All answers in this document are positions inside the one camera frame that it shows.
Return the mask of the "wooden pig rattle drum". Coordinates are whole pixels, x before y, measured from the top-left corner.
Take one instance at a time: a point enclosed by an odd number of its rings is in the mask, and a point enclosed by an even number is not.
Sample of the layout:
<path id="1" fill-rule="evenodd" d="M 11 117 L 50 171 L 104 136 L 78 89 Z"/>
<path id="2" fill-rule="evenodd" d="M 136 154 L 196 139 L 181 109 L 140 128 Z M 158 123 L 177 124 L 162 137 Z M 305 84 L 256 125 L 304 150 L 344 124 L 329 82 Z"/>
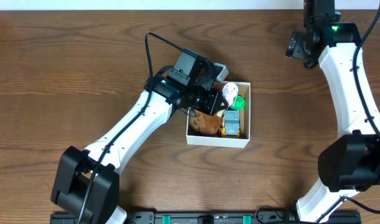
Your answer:
<path id="1" fill-rule="evenodd" d="M 228 97 L 237 96 L 238 91 L 239 91 L 239 88 L 237 84 L 235 84 L 234 82 L 229 82 L 222 89 L 223 98 L 225 99 L 227 96 Z"/>

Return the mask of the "brown plush toy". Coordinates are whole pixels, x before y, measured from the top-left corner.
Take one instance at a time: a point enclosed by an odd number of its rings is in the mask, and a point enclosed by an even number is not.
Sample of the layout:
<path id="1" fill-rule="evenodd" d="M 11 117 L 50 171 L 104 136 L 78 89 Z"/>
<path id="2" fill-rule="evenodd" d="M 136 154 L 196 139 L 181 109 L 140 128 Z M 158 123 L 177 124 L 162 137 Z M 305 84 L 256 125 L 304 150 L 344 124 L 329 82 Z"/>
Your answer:
<path id="1" fill-rule="evenodd" d="M 190 127 L 200 134 L 214 136 L 220 130 L 224 111 L 221 110 L 214 115 L 208 115 L 196 110 L 189 118 Z"/>

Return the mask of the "green round toy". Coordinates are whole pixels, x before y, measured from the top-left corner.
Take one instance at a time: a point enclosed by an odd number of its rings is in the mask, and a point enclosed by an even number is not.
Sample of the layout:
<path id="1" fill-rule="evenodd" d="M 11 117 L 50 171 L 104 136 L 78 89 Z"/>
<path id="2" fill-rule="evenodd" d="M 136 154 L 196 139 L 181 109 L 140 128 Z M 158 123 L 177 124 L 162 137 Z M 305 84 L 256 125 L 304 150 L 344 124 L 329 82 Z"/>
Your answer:
<path id="1" fill-rule="evenodd" d="M 241 95 L 237 95 L 234 98 L 233 104 L 230 106 L 230 109 L 240 111 L 240 110 L 244 109 L 245 106 L 246 106 L 245 99 Z"/>

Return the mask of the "yellow grey toy truck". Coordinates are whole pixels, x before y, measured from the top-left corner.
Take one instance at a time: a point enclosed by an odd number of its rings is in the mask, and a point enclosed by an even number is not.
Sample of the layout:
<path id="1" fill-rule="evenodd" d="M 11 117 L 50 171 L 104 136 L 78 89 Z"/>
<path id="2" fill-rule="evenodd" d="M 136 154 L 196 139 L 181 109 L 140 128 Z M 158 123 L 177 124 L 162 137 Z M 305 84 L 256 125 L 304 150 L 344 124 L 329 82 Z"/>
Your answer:
<path id="1" fill-rule="evenodd" d="M 236 138 L 241 136 L 239 111 L 225 110 L 221 122 L 221 137 Z"/>

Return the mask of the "pink white pig figurine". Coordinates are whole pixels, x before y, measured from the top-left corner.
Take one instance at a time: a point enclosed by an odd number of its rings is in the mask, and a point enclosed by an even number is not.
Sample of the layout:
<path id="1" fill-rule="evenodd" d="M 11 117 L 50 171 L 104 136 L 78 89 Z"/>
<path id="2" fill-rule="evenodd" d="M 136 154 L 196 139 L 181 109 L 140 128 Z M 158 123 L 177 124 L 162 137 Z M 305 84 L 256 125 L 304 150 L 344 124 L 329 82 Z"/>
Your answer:
<path id="1" fill-rule="evenodd" d="M 228 107 L 231 107 L 234 105 L 234 103 L 236 101 L 236 96 L 234 96 L 234 97 L 228 97 L 227 96 L 225 99 L 228 102 Z"/>

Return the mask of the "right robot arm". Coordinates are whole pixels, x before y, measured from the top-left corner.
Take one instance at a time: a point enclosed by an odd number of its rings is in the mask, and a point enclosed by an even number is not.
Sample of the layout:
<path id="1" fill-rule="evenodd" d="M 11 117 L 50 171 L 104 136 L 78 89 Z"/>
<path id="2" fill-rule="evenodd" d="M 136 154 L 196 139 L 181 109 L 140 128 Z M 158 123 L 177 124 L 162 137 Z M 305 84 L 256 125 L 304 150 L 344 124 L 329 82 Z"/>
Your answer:
<path id="1" fill-rule="evenodd" d="M 305 68 L 322 70 L 338 134 L 318 157 L 318 180 L 281 223 L 359 223 L 359 213 L 339 207 L 380 185 L 380 112 L 363 65 L 366 36 L 340 18 L 334 0 L 305 0 L 305 29 L 292 33 L 286 51 L 288 58 L 303 60 Z"/>

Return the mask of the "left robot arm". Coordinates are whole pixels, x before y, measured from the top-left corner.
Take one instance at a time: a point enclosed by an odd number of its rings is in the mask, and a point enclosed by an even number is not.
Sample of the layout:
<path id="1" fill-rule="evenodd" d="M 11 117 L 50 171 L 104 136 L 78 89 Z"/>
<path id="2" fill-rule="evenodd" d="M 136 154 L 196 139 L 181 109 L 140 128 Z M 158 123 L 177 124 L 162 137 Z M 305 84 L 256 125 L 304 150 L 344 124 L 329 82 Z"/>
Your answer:
<path id="1" fill-rule="evenodd" d="M 136 104 L 103 137 L 84 150 L 70 146 L 61 156 L 51 201 L 75 223 L 125 223 L 119 206 L 119 179 L 145 140 L 180 109 L 208 115 L 228 102 L 213 87 L 225 79 L 226 65 L 183 49 L 175 65 L 151 75 Z"/>

